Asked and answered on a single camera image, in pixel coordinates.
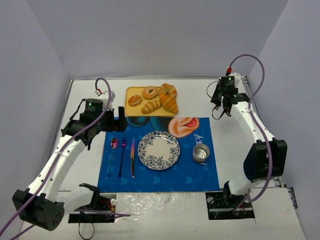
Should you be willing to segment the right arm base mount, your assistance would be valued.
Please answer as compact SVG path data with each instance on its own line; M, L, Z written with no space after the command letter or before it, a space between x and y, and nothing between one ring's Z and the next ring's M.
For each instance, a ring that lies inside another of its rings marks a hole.
M244 201L244 195L226 197L222 191L206 192L206 205L208 219L215 220L242 220L254 219L255 214L251 203Z

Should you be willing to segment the small striped croissant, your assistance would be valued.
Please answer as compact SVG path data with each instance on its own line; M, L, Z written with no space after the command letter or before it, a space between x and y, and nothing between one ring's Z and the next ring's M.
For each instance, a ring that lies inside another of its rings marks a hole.
M150 114L158 110L162 106L159 100L148 101L141 109L141 113L144 115Z

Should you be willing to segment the blue floral plate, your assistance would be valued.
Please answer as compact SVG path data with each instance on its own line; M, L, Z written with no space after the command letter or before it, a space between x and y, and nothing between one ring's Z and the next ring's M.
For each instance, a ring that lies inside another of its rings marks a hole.
M149 132L140 140L137 154L141 163L155 171L171 168L179 159L181 148L178 140L168 132Z

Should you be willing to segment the glazed round bun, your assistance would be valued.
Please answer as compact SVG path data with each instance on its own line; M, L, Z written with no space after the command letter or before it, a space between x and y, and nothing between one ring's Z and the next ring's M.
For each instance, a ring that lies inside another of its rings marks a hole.
M128 104L130 105L130 106L137 106L137 105L139 105L141 102L142 102L142 97L140 96L140 95L138 95L138 94L136 94L136 95L133 95L133 96L131 96L129 99L128 99Z

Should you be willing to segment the blue printed placemat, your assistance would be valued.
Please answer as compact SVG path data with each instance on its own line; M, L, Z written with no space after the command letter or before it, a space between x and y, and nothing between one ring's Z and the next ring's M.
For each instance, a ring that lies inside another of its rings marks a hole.
M105 135L98 184L102 193L120 192L209 192L220 189L214 145L208 117L127 117L124 132L109 132ZM138 156L138 144L146 134L154 131L173 135L180 145L177 162L165 170L152 170L144 166ZM122 173L118 177L122 155L121 142L127 141L123 155ZM111 141L118 139L114 150L109 178L106 178L110 157ZM135 138L134 173L131 176L131 143ZM193 160L193 148L205 144L210 155L204 163Z

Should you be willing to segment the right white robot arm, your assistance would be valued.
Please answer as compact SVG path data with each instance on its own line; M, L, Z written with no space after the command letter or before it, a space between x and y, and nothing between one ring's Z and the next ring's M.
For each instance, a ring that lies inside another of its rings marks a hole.
M210 102L222 108L222 116L237 121L251 144L240 174L224 184L223 196L229 200L245 195L255 186L268 185L271 179L282 176L288 145L263 125L247 94L240 93L236 87L235 76L218 79Z

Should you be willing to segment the iridescent knife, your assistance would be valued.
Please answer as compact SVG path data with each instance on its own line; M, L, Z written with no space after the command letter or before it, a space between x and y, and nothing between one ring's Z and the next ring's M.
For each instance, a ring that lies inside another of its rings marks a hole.
M131 159L130 173L131 173L131 177L134 178L135 177L135 138L133 138L131 142L130 159Z

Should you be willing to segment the metal cup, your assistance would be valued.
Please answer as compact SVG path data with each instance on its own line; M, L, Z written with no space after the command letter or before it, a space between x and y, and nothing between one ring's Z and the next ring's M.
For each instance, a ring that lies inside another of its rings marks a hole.
M198 164L204 163L210 155L210 149L206 144L196 144L192 151L192 159Z

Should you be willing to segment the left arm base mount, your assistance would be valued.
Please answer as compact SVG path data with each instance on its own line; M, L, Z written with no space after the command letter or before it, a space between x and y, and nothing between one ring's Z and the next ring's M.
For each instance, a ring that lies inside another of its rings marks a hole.
M67 222L69 224L102 224L114 223L115 216L106 215L100 212L115 212L117 204L117 195L115 193L101 193L95 206L86 205L81 209L94 210L95 212L71 212Z

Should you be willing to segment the iridescent spoon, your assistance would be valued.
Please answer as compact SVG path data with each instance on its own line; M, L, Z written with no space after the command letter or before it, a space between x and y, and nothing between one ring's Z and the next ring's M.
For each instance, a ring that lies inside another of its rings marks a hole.
M113 138L111 140L110 146L112 148L112 152L111 152L111 156L110 156L110 161L109 161L109 165L108 165L108 169L107 169L107 174L106 174L106 178L108 179L110 176L110 170L111 170L111 165L112 165L112 161L113 161L113 156L114 156L114 152L115 149L118 147L119 145L119 140L117 138Z

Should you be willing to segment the twisted brown bread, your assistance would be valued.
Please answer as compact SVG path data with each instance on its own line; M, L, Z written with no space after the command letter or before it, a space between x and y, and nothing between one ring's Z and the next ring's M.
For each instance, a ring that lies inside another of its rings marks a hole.
M160 96L161 94L169 95L171 98L175 98L177 96L177 90L173 85L164 83L158 90L158 95Z

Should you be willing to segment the large striped croissant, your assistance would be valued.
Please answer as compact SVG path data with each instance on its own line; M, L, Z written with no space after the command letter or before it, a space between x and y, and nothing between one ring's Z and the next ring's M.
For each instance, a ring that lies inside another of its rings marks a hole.
M177 105L177 101L174 97L171 97L169 94L160 93L159 99L160 99L160 102L161 102L163 108L166 111L171 112L173 114L178 113L178 105Z

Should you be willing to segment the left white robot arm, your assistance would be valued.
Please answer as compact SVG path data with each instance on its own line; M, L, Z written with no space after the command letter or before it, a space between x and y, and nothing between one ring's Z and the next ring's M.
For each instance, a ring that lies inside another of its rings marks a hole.
M118 107L118 118L115 118L109 103L109 100L87 98L79 119L70 117L61 131L55 151L40 174L25 190L17 190L12 197L22 221L53 231L70 212L98 205L100 190L88 183L81 183L63 196L58 196L58 192L77 157L91 148L99 133L126 130L125 108Z

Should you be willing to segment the yellow tray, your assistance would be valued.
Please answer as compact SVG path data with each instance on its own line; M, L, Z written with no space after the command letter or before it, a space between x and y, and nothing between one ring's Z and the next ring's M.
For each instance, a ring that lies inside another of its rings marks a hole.
M173 117L176 115L176 113L165 110L162 106L152 113L143 114L141 110L143 106L149 102L148 99L143 97L143 90L146 87L147 86L130 86L126 89L124 112L127 117ZM129 98L134 95L140 95L142 97L142 101L138 105L131 106L128 101Z

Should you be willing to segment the iridescent fork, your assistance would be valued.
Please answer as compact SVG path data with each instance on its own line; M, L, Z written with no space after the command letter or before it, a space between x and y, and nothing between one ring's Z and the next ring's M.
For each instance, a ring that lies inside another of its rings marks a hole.
M124 151L127 146L127 139L125 137L122 138L121 141L121 159L120 159L120 166L118 171L118 177L120 178L122 176L122 166L123 166L123 158L124 158Z

